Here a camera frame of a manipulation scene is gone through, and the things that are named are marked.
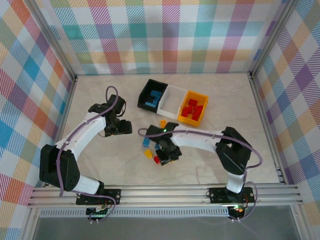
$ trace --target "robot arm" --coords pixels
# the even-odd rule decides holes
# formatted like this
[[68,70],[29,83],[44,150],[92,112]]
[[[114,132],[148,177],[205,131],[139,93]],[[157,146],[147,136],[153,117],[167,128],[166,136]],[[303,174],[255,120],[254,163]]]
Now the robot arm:
[[167,131],[177,132],[150,137],[153,142],[161,146],[161,149],[158,149],[156,154],[162,166],[179,159],[179,156],[182,155],[179,148],[181,146],[207,150],[219,156],[224,169],[228,172],[226,189],[235,194],[241,192],[251,150],[239,143],[214,137],[214,135],[224,135],[238,139],[249,145],[234,128],[227,127],[224,131],[206,131],[168,122],[164,128],[151,125],[147,129],[146,135],[156,135]]
[[83,128],[77,132],[72,131],[72,133],[61,141],[58,141],[55,145],[47,144],[41,149],[39,173],[41,181],[58,188],[60,187],[56,165],[58,152],[68,137],[74,134],[71,141],[66,143],[67,146],[63,149],[60,157],[63,189],[67,192],[75,191],[93,195],[103,191],[103,189],[101,189],[104,186],[102,182],[80,174],[77,160],[86,145],[102,130],[104,130],[105,137],[132,133],[131,122],[119,120],[118,118],[123,115],[124,111],[122,112],[122,109],[126,105],[125,100],[120,96],[111,111],[88,123],[89,119],[107,110],[115,102],[115,99],[116,96],[111,95],[107,103],[96,103],[91,106],[88,110],[89,113],[87,113],[83,121],[79,124],[87,123]]

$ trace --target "plaid wall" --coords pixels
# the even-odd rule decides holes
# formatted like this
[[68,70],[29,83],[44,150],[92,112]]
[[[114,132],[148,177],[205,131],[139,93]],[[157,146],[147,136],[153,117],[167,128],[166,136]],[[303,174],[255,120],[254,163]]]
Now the plaid wall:
[[75,71],[94,75],[247,72],[285,1],[37,3]]
[[70,86],[23,1],[0,0],[0,240],[19,235]]
[[300,0],[257,75],[282,163],[320,236],[320,0]]

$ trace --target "enclosure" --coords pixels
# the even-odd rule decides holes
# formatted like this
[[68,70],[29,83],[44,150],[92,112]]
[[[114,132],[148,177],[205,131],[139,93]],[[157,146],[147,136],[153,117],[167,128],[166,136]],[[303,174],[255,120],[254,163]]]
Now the enclosure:
[[[0,6],[0,239],[319,239],[320,1]],[[150,79],[167,87],[141,98]],[[41,149],[105,103],[108,86],[125,100],[121,119],[132,133],[101,131],[76,159],[83,176],[121,191],[108,219],[90,225],[76,193],[59,197],[39,180]],[[152,102],[151,90],[161,98]],[[207,99],[195,120],[182,117],[188,94]],[[245,184],[256,201],[247,204],[250,217],[228,219],[228,206],[207,195],[230,177],[220,155],[181,146],[171,164],[146,157],[147,149],[159,154],[137,131],[162,120],[208,132],[232,127],[257,150],[263,162],[244,177],[256,184]],[[247,166],[258,162],[252,152]]]

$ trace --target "marble floor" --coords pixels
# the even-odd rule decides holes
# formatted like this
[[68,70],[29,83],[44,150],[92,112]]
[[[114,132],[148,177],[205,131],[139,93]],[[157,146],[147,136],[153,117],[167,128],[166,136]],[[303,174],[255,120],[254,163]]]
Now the marble floor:
[[[102,138],[96,135],[78,158],[80,172],[106,185],[225,183],[227,172],[216,154],[181,147],[178,161],[157,165],[144,155],[139,128],[160,126],[160,120],[175,120],[140,109],[138,96],[148,79],[168,83],[209,96],[199,129],[222,131],[235,128],[263,157],[262,166],[251,169],[247,180],[279,182],[256,103],[247,79],[241,74],[153,74],[80,76],[63,136],[83,120],[90,106],[105,103],[105,90],[112,85],[127,102],[123,119],[132,122],[133,133]],[[258,163],[252,153],[248,165]]]

